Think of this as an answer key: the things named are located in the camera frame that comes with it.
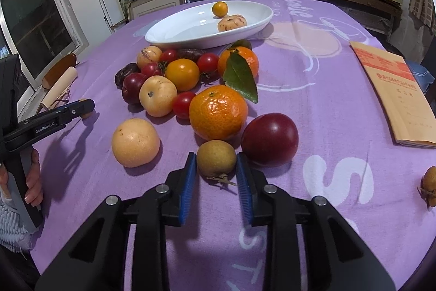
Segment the person's left hand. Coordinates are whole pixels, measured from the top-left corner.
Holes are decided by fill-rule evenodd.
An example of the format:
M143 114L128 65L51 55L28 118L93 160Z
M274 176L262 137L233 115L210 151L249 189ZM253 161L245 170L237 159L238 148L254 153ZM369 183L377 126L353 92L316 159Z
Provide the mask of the person's left hand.
M26 178L28 190L25 194L24 201L27 204L36 207L37 205L41 204L44 194L41 182L41 166L39 163L39 153L35 149L32 150L31 160L31 166ZM7 169L3 164L1 164L1 195L6 199L6 201L11 202L12 198L10 195L10 191L7 187L8 177L9 175Z

